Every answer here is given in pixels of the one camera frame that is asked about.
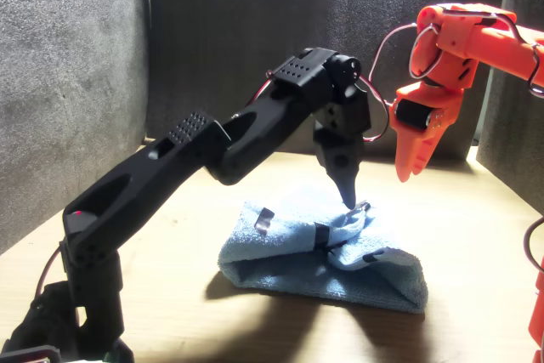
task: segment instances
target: orange bracket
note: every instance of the orange bracket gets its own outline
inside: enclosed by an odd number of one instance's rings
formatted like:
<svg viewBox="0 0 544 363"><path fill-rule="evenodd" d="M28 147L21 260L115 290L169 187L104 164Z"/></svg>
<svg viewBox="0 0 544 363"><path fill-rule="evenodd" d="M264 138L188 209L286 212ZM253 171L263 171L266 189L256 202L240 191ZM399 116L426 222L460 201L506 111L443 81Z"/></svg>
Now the orange bracket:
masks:
<svg viewBox="0 0 544 363"><path fill-rule="evenodd" d="M541 267L544 268L544 259L542 259ZM536 299L535 310L530 318L529 334L540 348L542 336L544 336L544 274L540 272L536 278L536 289L538 289L538 298ZM535 352L533 361L541 363L541 350Z"/></svg>

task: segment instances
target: gray backdrop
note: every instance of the gray backdrop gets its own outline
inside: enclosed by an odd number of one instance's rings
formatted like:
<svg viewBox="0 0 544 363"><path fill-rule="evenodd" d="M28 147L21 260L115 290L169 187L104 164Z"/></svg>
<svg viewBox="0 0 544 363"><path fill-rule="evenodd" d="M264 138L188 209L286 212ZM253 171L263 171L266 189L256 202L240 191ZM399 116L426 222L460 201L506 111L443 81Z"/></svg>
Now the gray backdrop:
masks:
<svg viewBox="0 0 544 363"><path fill-rule="evenodd" d="M139 146L144 11L143 0L0 0L0 252Z"/></svg>
<svg viewBox="0 0 544 363"><path fill-rule="evenodd" d="M505 0L518 23L544 31L544 0ZM495 71L478 160L531 206L544 213L544 99L527 82Z"/></svg>
<svg viewBox="0 0 544 363"><path fill-rule="evenodd" d="M368 72L377 45L389 30L414 21L425 5L446 1L501 4L501 0L151 0L148 134L161 136L194 108L225 120L262 85L267 69L308 46L357 56ZM387 99L394 97L396 88L413 82L406 69L413 38L413 32L399 34L384 49L375 83ZM446 133L435 157L465 159L487 72L480 66L459 121ZM377 103L371 109L376 132L384 117ZM390 130L367 151L392 156L395 140ZM312 152L311 122L285 148Z"/></svg>

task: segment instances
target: blue towel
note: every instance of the blue towel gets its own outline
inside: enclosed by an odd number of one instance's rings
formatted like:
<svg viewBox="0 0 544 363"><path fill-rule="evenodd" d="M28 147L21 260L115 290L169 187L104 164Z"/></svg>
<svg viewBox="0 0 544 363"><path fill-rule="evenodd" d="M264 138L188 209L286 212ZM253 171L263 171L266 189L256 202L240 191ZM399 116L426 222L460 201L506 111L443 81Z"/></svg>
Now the blue towel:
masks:
<svg viewBox="0 0 544 363"><path fill-rule="evenodd" d="M246 202L219 254L224 276L243 288L422 313L422 266L400 249L394 226L378 208L349 212L333 193L304 189L266 206Z"/></svg>

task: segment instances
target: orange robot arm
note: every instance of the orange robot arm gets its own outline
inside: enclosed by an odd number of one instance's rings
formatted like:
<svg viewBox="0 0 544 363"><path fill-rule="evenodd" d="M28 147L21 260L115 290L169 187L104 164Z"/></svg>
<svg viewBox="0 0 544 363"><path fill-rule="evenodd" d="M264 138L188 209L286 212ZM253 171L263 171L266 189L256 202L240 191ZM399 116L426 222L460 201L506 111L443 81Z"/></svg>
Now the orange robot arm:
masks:
<svg viewBox="0 0 544 363"><path fill-rule="evenodd" d="M410 71L422 81L398 89L389 108L400 181L427 166L480 61L527 80L531 93L544 98L544 33L515 22L514 13L483 4L428 6L417 16Z"/></svg>

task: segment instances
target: wooden surface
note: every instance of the wooden surface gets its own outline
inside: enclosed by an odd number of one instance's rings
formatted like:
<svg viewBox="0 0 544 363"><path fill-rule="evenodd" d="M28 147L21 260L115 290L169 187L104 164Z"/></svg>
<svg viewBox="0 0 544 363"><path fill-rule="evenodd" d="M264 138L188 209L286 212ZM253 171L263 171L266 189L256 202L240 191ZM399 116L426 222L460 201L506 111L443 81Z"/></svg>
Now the wooden surface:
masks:
<svg viewBox="0 0 544 363"><path fill-rule="evenodd" d="M123 339L137 361L531 362L536 270L522 237L538 214L474 160L401 184L362 162L359 199L390 206L428 283L425 315L233 288L218 251L241 205L292 185L334 185L310 156L275 154L238 185L200 171L120 251ZM60 216L0 257L0 337L25 315L62 238ZM537 257L544 234L534 234ZM48 281L64 279L55 261Z"/></svg>

